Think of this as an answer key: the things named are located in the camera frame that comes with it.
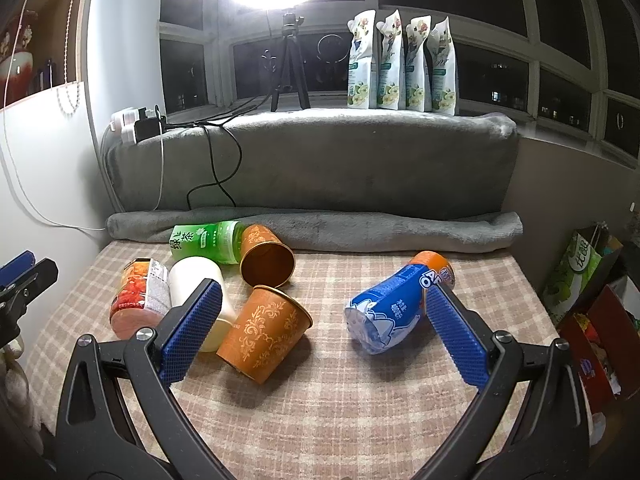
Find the white cup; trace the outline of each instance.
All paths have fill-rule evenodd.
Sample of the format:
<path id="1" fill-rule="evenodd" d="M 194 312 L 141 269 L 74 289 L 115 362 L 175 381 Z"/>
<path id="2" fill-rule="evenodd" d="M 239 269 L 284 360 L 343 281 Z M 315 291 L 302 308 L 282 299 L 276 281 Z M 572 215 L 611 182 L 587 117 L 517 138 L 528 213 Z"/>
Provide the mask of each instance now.
<path id="1" fill-rule="evenodd" d="M 183 305 L 202 280 L 207 278 L 216 280 L 222 288 L 222 309 L 204 343 L 202 343 L 200 352 L 215 352 L 238 317 L 229 303 L 220 267 L 208 258 L 192 256 L 177 262 L 169 272 L 167 281 L 171 293 L 171 306 L 173 307 Z"/>

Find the white pouch bag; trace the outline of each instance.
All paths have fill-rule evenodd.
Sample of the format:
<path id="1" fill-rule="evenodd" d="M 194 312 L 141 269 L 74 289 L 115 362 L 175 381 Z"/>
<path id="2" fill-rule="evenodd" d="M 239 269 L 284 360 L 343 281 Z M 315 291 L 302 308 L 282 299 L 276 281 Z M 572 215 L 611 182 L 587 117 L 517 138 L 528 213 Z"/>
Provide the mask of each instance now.
<path id="1" fill-rule="evenodd" d="M 378 89 L 374 56 L 376 11 L 366 10 L 347 23 L 353 34 L 349 54 L 348 108 L 375 108 Z"/>
<path id="2" fill-rule="evenodd" d="M 406 26 L 409 48 L 406 54 L 406 109 L 416 112 L 431 111 L 431 85 L 424 42 L 431 31 L 431 16 L 414 18 Z"/>
<path id="3" fill-rule="evenodd" d="M 449 29 L 449 18 L 433 27 L 427 38 L 427 49 L 433 59 L 431 103 L 438 114 L 455 115 L 458 102 L 456 50 Z"/>
<path id="4" fill-rule="evenodd" d="M 387 110 L 404 110 L 406 88 L 404 84 L 404 45 L 402 21 L 396 10 L 385 22 L 376 24 L 382 32 L 382 61 L 378 81 L 378 106 Z"/>

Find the window sill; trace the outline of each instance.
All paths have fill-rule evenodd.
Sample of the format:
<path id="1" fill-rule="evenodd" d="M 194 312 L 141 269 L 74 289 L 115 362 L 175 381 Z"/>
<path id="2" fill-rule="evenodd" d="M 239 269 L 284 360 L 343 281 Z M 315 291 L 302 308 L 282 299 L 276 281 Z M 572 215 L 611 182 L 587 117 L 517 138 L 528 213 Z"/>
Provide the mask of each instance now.
<path id="1" fill-rule="evenodd" d="M 575 132 L 569 133 L 568 128 L 575 130 Z M 539 118 L 537 122 L 531 121 L 527 124 L 519 124 L 518 132 L 526 139 L 540 140 L 571 148 L 572 150 L 579 150 L 630 170 L 635 170 L 638 167 L 638 161 L 628 153 L 621 153 L 622 150 L 611 146 L 608 142 L 599 142 L 591 139 L 587 133 L 562 123 L 547 124 L 547 121 L 540 121 Z"/>
<path id="2" fill-rule="evenodd" d="M 312 92 L 310 95 L 311 105 L 313 108 L 345 108 L 346 96 L 341 92 Z M 171 123 L 184 123 L 189 121 L 197 121 L 203 117 L 213 114 L 224 114 L 226 111 L 239 106 L 236 102 L 231 107 L 218 108 L 214 105 L 205 105 L 189 110 L 175 112 L 168 116 Z M 268 112 L 271 107 L 271 100 L 267 100 L 257 110 L 253 110 L 250 114 Z M 533 119 L 526 112 L 519 110 L 511 110 L 510 108 L 497 107 L 486 103 L 478 103 L 472 101 L 461 101 L 462 114 L 464 112 L 486 114 L 490 112 L 501 112 L 518 124 L 518 132 L 527 139 L 540 140 L 549 142 L 558 146 L 564 146 L 574 150 L 579 150 L 590 155 L 597 156 L 609 162 L 619 164 L 625 168 L 634 170 L 638 167 L 638 161 L 622 150 L 611 146 L 607 142 L 598 142 L 591 139 L 588 133 L 568 126 L 567 124 L 558 123 L 546 118 Z M 300 110 L 300 103 L 297 94 L 284 94 L 280 96 L 279 112 L 292 112 Z"/>

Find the cardboard box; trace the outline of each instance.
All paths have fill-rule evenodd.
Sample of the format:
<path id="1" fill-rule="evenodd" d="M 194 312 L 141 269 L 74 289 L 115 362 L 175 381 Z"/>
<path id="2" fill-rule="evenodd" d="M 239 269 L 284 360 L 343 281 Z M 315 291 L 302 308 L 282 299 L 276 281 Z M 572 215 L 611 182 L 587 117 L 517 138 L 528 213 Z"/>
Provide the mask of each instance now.
<path id="1" fill-rule="evenodd" d="M 566 316 L 559 333 L 571 345 L 591 411 L 601 412 L 616 397 L 596 352 L 604 349 L 620 385 L 620 398 L 628 399 L 640 389 L 640 336 L 610 285 L 603 289 L 585 314 L 597 332 L 599 345 L 589 341 L 578 322 L 579 316 L 578 313 Z"/>
<path id="2" fill-rule="evenodd" d="M 575 231 L 542 292 L 542 303 L 555 326 L 569 312 L 584 312 L 602 290 L 622 244 L 606 229 Z"/>
<path id="3" fill-rule="evenodd" d="M 636 284 L 628 276 L 623 276 L 619 280 L 609 283 L 609 286 L 624 309 L 636 319 L 640 319 L 640 292 Z"/>

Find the green tea bottle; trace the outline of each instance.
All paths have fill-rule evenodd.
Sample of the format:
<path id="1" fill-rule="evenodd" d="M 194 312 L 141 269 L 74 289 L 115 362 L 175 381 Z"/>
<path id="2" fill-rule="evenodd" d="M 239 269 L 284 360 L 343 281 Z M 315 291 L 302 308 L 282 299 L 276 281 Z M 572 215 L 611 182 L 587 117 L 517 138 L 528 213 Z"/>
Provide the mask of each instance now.
<path id="1" fill-rule="evenodd" d="M 239 264 L 244 229 L 237 221 L 177 225 L 169 239 L 169 247 L 176 262 L 189 256 L 204 256 L 219 264 Z"/>

